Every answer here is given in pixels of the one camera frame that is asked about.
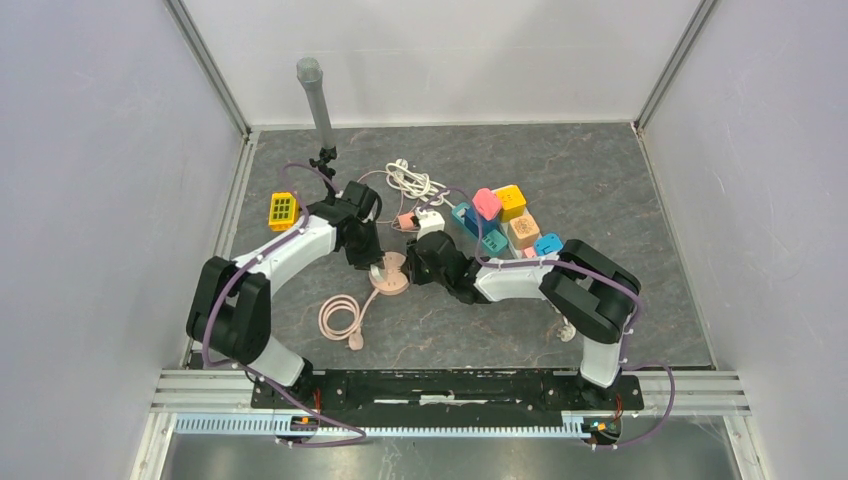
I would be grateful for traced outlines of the pink plug charger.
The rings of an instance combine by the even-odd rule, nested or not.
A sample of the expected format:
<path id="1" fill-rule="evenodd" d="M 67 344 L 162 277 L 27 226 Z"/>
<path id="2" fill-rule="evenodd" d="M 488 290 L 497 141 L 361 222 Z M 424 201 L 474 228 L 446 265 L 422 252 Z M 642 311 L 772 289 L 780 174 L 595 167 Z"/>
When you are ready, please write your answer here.
<path id="1" fill-rule="evenodd" d="M 399 214 L 395 223 L 396 228 L 404 232 L 416 231 L 418 228 L 417 217 L 413 211 Z"/>

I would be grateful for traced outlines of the round pink power socket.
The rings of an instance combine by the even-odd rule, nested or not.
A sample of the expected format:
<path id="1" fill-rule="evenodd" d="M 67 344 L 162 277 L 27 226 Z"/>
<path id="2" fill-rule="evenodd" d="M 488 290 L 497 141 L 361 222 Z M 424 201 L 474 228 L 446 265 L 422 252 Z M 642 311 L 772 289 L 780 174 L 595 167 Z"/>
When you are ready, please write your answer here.
<path id="1" fill-rule="evenodd" d="M 410 285 L 408 277 L 403 273 L 402 267 L 406 257 L 399 252 L 386 252 L 382 263 L 385 270 L 385 282 L 373 284 L 374 289 L 386 296 L 396 296 L 404 293 Z"/>

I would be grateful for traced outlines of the dark blue cube adapter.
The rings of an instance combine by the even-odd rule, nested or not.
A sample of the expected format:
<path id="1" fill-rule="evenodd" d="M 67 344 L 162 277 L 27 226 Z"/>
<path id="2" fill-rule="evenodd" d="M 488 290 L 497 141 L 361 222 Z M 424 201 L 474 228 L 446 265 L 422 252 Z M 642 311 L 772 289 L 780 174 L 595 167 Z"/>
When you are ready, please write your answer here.
<path id="1" fill-rule="evenodd" d="M 499 229 L 496 219 L 488 220 L 475 207 L 468 207 L 463 215 L 463 226 L 478 238 L 485 237 Z"/>

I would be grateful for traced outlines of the teal power strip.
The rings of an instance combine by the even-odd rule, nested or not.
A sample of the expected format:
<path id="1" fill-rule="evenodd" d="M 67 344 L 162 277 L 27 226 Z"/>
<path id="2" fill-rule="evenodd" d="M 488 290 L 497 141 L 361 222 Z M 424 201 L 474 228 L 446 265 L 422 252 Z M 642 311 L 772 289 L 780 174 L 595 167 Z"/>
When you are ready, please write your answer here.
<path id="1" fill-rule="evenodd" d="M 487 220 L 468 203 L 457 204 L 451 215 L 463 231 L 475 239 L 479 237 L 478 221 L 482 221 L 482 247 L 487 255 L 499 256 L 507 248 L 508 240 L 501 232 L 500 224 L 495 219 Z"/>

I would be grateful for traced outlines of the light blue cube adapter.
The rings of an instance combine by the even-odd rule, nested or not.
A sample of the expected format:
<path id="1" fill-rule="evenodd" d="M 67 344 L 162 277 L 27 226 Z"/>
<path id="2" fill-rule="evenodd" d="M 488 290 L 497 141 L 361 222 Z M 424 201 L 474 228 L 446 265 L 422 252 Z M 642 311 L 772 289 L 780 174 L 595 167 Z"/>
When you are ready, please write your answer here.
<path id="1" fill-rule="evenodd" d="M 558 253 L 564 248 L 564 242 L 556 233 L 547 233 L 536 239 L 533 245 L 535 254 L 539 257 Z"/>

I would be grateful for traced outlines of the white folding plug adapter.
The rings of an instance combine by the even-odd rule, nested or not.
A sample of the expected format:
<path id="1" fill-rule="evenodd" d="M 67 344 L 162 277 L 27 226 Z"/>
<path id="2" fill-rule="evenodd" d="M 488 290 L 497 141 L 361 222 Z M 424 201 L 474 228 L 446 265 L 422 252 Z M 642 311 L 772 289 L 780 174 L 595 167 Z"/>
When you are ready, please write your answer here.
<path id="1" fill-rule="evenodd" d="M 380 264 L 372 264 L 369 268 L 369 278 L 373 284 L 385 282 L 385 270 Z"/>

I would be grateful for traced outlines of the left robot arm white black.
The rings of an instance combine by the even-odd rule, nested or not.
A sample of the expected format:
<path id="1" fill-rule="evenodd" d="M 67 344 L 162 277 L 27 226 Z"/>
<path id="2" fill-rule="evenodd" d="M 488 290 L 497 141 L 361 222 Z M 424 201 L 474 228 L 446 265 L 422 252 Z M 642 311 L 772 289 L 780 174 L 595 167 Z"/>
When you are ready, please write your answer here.
<path id="1" fill-rule="evenodd" d="M 276 383 L 290 407 L 314 394 L 311 363 L 273 338 L 272 298 L 313 262 L 343 252 L 348 264 L 367 270 L 381 263 L 376 220 L 382 200 L 372 188 L 349 182 L 338 194 L 302 208 L 294 225 L 258 249 L 203 265 L 186 333 L 202 353 L 216 352 Z"/>

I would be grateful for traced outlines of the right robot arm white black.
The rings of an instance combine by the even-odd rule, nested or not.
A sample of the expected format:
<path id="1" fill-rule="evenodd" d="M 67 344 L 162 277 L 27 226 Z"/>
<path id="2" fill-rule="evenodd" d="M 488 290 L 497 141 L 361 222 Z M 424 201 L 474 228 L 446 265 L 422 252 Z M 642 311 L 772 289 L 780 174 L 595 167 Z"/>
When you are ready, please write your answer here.
<path id="1" fill-rule="evenodd" d="M 644 312 L 639 280 L 587 243 L 531 259 L 470 257 L 444 231 L 406 244 L 402 271 L 415 285 L 435 283 L 464 304 L 510 299 L 549 302 L 583 336 L 577 392 L 591 408 L 618 393 L 625 332 Z"/>

